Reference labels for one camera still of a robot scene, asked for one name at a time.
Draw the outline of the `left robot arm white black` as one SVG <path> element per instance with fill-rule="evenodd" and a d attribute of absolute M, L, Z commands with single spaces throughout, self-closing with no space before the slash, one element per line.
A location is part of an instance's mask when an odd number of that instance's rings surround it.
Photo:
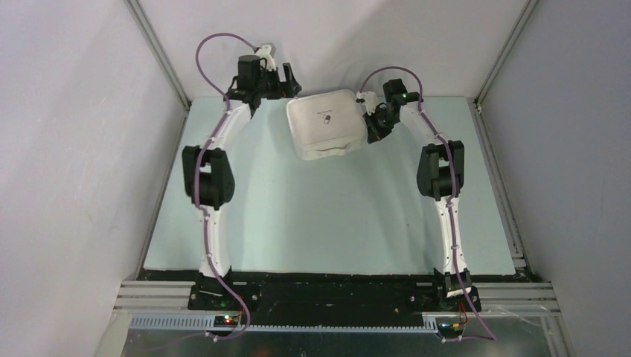
<path fill-rule="evenodd" d="M 236 189 L 229 147 L 263 100 L 294 98 L 301 90 L 290 63 L 277 67 L 270 59 L 243 55 L 237 61 L 237 75 L 222 96 L 224 108 L 218 123 L 202 144 L 183 148 L 185 193 L 204 224 L 202 275 L 219 280 L 231 270 L 223 226 Z"/>

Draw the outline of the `white medicine kit case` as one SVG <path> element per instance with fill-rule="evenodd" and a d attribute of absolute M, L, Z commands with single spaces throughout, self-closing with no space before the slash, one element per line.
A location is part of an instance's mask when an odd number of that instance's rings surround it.
<path fill-rule="evenodd" d="M 297 97 L 286 105 L 296 155 L 311 161 L 345 155 L 368 145 L 368 131 L 356 95 L 348 89 Z"/>

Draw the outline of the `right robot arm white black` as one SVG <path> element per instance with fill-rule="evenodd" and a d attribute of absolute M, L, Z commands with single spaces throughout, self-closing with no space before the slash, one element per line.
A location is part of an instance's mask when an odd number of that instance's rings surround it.
<path fill-rule="evenodd" d="M 423 145 L 417 168 L 417 189 L 432 199 L 443 241 L 443 263 L 434 270 L 432 299 L 437 308 L 451 311 L 470 290 L 469 270 L 461 247 L 459 197 L 464 186 L 464 144 L 443 134 L 423 108 L 418 92 L 409 92 L 401 79 L 382 87 L 385 99 L 372 91 L 360 91 L 356 101 L 365 109 L 368 143 L 381 141 L 395 125 L 404 125 Z"/>

